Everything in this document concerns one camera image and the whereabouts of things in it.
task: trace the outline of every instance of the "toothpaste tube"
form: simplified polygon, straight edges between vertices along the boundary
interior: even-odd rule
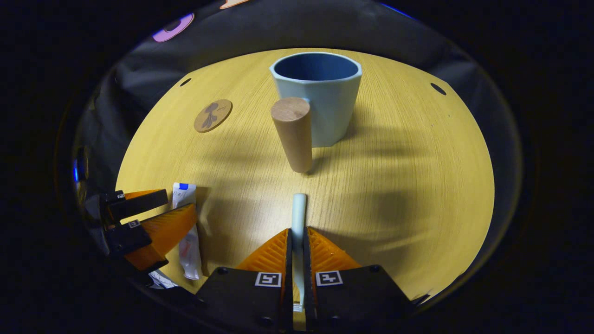
[[[196,204],[196,185],[175,182],[173,184],[173,208],[190,203]],[[187,279],[196,280],[202,277],[202,260],[200,259],[196,224],[179,242],[179,263],[184,268],[184,276]]]

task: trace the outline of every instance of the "round wooden table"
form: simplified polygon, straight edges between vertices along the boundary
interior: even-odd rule
[[[362,65],[363,77],[344,139],[313,149],[312,171],[297,174],[270,116],[278,95],[268,68],[304,51],[346,55]],[[197,114],[219,99],[233,103],[228,118],[196,132]],[[361,265],[384,266],[410,299],[437,294],[469,267],[494,201],[485,140],[446,82],[390,59],[335,49],[253,53],[182,78],[140,125],[116,188],[165,188],[171,195],[174,182],[201,187],[206,275],[217,266],[235,267],[290,227],[292,196],[305,193],[307,225]],[[196,292],[205,279],[184,278],[177,248],[167,258],[162,271]]]

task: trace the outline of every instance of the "wooden block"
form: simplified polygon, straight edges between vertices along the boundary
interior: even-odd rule
[[[278,100],[270,109],[289,165],[297,173],[311,168],[311,114],[309,103],[298,97]]]
[[[199,133],[209,132],[221,124],[229,113],[233,104],[229,100],[217,100],[200,111],[194,120],[194,129]]]

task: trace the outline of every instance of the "cup rim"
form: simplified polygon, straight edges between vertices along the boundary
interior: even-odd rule
[[[350,61],[351,63],[355,64],[355,66],[357,66],[357,72],[353,75],[350,75],[348,77],[345,78],[339,78],[339,79],[332,79],[332,80],[303,80],[303,79],[294,79],[294,78],[289,78],[289,77],[285,77],[283,75],[278,74],[274,68],[275,66],[282,62],[285,59],[294,57],[294,56],[298,56],[298,55],[310,55],[310,54],[314,54],[314,53],[320,53],[320,54],[324,54],[324,55],[332,55],[332,56],[337,56],[337,57],[341,57],[344,58],[348,61]],[[283,80],[287,80],[287,81],[292,81],[295,83],[335,83],[335,82],[340,82],[340,81],[347,81],[356,77],[360,77],[363,75],[363,71],[361,70],[361,64],[359,64],[358,62],[350,59],[347,56],[343,56],[343,55],[339,55],[336,53],[331,53],[331,52],[323,52],[323,51],[312,51],[312,52],[298,52],[298,53],[293,53],[292,55],[288,55],[288,56],[284,56],[282,58],[279,58],[277,61],[275,61],[271,66],[270,66],[270,72],[272,73],[272,76],[275,77],[276,79],[283,79]]]

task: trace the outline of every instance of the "round wooden coaster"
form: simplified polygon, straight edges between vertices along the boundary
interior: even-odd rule
[[[233,104],[229,100],[216,100],[200,111],[194,120],[194,129],[199,133],[209,132],[221,124],[229,113]]]

